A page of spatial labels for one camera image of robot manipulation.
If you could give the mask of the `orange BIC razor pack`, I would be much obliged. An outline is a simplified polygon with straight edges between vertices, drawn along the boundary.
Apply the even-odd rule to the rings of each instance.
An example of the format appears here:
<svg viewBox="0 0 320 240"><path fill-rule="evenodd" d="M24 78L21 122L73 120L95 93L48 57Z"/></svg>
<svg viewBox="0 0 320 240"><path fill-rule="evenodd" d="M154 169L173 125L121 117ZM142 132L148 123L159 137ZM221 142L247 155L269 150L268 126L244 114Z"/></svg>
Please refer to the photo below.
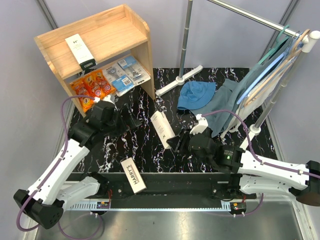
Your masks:
<svg viewBox="0 0 320 240"><path fill-rule="evenodd" d="M114 94L116 92L116 89L109 83L101 69L95 70L92 74L104 96Z"/></svg>
<svg viewBox="0 0 320 240"><path fill-rule="evenodd" d="M80 96L78 97L81 104L82 110L86 113L94 104L94 98L91 96L89 91L86 89L83 78L79 78L71 82L70 87L75 93Z"/></svg>
<svg viewBox="0 0 320 240"><path fill-rule="evenodd" d="M83 77L83 84L92 97L103 99L106 96L92 74Z"/></svg>

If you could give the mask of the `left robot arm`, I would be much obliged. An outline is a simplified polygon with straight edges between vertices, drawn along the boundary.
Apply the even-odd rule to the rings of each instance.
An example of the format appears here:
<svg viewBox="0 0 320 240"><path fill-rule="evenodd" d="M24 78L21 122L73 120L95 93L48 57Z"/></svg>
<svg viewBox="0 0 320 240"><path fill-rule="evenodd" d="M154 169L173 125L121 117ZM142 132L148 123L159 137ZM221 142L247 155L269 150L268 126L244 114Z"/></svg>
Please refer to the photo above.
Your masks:
<svg viewBox="0 0 320 240"><path fill-rule="evenodd" d="M60 154L39 179L27 190L16 191L13 199L20 208L19 213L48 230L77 202L91 196L103 198L108 194L109 183L97 172L86 174L71 187L62 189L62 186L78 163L105 137L117 138L141 124L128 104L118 108L112 101L96 103L91 112L69 130Z"/></svg>

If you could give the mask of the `white H box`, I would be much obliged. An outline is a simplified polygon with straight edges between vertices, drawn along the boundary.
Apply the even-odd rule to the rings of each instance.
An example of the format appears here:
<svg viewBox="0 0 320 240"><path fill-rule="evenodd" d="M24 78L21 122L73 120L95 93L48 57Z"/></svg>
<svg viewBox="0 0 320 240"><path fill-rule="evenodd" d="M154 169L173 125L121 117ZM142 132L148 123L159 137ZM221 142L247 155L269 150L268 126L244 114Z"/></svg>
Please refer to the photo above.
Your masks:
<svg viewBox="0 0 320 240"><path fill-rule="evenodd" d="M151 116L151 122L155 128L155 131L165 150L170 149L170 145L167 143L168 139L175 137L175 133L163 112L156 111Z"/></svg>
<svg viewBox="0 0 320 240"><path fill-rule="evenodd" d="M80 68L85 71L95 66L96 60L92 53L82 40L81 36L77 33L65 39L68 47L70 48L73 56L75 57Z"/></svg>

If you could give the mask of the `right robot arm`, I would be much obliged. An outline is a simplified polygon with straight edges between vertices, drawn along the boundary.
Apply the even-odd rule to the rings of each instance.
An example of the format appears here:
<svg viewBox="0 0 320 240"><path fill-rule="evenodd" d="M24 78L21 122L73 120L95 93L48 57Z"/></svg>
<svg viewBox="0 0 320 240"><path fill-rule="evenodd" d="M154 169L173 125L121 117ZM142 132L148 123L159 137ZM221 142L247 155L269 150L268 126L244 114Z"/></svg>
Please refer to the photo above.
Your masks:
<svg viewBox="0 0 320 240"><path fill-rule="evenodd" d="M176 153L189 152L204 159L220 173L234 174L239 181L227 185L228 195L271 193L294 196L302 204L320 205L320 164L310 160L305 164L289 163L255 155L238 146L216 143L205 134L191 134L183 129L166 140Z"/></svg>

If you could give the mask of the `blue Gillette razor pack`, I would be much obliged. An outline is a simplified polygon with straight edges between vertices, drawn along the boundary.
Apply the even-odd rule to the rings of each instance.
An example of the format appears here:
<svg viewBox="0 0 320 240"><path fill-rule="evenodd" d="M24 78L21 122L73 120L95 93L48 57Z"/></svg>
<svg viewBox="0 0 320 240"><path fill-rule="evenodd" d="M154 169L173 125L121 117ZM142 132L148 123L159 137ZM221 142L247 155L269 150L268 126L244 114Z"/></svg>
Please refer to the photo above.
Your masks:
<svg viewBox="0 0 320 240"><path fill-rule="evenodd" d="M103 69L102 73L111 86L116 89L116 95L118 97L123 96L135 87L133 80L131 80L131 78L117 63Z"/></svg>

